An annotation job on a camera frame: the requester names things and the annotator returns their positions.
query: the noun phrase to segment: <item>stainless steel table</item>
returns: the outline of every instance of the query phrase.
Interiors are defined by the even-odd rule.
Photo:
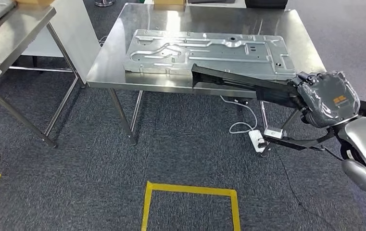
[[[0,75],[9,69],[11,64],[21,55],[30,42],[35,39],[37,34],[43,27],[47,27],[64,58],[68,62],[72,72],[75,73],[75,80],[70,89],[66,93],[63,101],[55,112],[50,124],[45,132],[41,132],[28,119],[26,119],[19,111],[11,106],[4,98],[0,96],[0,104],[4,106],[19,121],[30,128],[37,136],[43,139],[49,146],[55,147],[56,144],[48,138],[52,127],[54,126],[59,114],[61,113],[69,95],[71,94],[76,82],[79,79],[76,69],[54,28],[49,24],[50,19],[56,14],[53,7],[40,7],[36,5],[19,4],[15,9],[0,19]]]
[[[136,143],[133,130],[144,90],[256,98],[253,91],[214,84],[199,83],[193,88],[192,79],[188,76],[126,73],[123,60],[137,29],[280,35],[285,40],[296,71],[325,71],[295,10],[187,6],[183,12],[178,12],[155,10],[153,7],[148,4],[125,4],[87,76],[91,87],[109,89],[122,124],[133,143]],[[131,125],[114,89],[140,90]]]

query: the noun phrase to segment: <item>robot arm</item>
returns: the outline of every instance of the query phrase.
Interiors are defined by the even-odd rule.
[[[294,140],[264,135],[266,141],[296,150],[315,146],[336,136],[341,143],[342,169],[366,191],[366,117],[358,114],[360,100],[342,72],[300,73],[287,82],[267,81],[194,65],[193,87],[198,82],[215,83],[256,91],[258,100],[297,108],[302,121],[327,128],[324,137]]]

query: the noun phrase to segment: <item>gray carpet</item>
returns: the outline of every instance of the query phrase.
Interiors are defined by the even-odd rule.
[[[109,33],[124,3],[101,9],[84,2],[99,38]],[[63,65],[60,59],[40,62]],[[45,128],[72,78],[8,71],[0,94]],[[118,95],[131,119],[137,92]],[[261,121],[259,104],[250,104]],[[269,104],[267,113],[269,123],[279,126],[291,111]],[[108,93],[79,89],[51,134],[59,145],[52,149],[0,106],[0,230],[138,230],[148,180],[237,190],[243,230],[366,230],[366,194],[333,157],[275,147],[261,158],[247,135],[228,133],[232,123],[243,120],[252,123],[248,112],[216,96],[146,92],[139,142],[132,146]],[[323,133],[300,121],[288,132],[296,138]],[[339,149],[335,139],[325,145]],[[153,192],[148,227],[232,230],[230,201]]]

